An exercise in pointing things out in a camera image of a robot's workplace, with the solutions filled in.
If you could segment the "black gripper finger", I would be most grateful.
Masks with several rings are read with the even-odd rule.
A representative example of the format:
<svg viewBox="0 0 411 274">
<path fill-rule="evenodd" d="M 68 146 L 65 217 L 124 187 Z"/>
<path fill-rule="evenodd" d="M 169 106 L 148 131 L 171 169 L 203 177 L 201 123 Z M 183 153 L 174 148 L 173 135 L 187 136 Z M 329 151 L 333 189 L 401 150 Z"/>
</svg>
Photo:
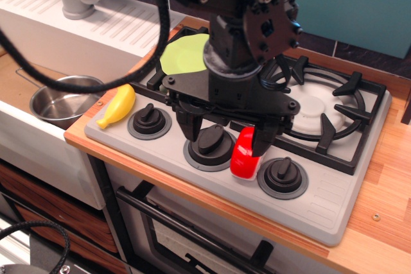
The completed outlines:
<svg viewBox="0 0 411 274">
<path fill-rule="evenodd" d="M 252 156 L 263 156 L 273 145 L 278 135 L 292 129 L 293 117 L 266 117 L 254 126 Z"/>
<path fill-rule="evenodd" d="M 186 112 L 180 108 L 175 111 L 175 114 L 185 138 L 191 142 L 195 142 L 201 130 L 203 116 Z"/>
</svg>

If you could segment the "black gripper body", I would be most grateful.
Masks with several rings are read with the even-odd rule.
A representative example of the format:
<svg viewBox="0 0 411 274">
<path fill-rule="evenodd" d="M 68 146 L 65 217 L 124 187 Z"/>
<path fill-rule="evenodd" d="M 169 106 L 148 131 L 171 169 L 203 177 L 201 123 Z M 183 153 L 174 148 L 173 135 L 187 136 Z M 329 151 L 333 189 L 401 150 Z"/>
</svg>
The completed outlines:
<svg viewBox="0 0 411 274">
<path fill-rule="evenodd" d="M 301 109 L 287 94 L 264 88 L 257 76 L 226 79 L 204 70 L 167 75 L 162 85 L 174 110 L 194 116 L 213 114 L 248 123 L 273 119 L 288 122 Z"/>
</svg>

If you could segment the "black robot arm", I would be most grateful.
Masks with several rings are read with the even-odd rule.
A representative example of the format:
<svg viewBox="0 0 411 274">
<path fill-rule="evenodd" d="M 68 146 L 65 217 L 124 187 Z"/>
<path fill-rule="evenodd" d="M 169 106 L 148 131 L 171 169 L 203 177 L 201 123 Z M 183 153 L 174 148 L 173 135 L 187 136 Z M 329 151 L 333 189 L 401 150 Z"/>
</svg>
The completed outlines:
<svg viewBox="0 0 411 274">
<path fill-rule="evenodd" d="M 195 141 L 206 114 L 245 121 L 255 127 L 252 154 L 262 156 L 299 111 L 284 93 L 291 72 L 283 53 L 302 31 L 295 0 L 176 1 L 210 14 L 205 71 L 162 81 L 184 135 Z"/>
</svg>

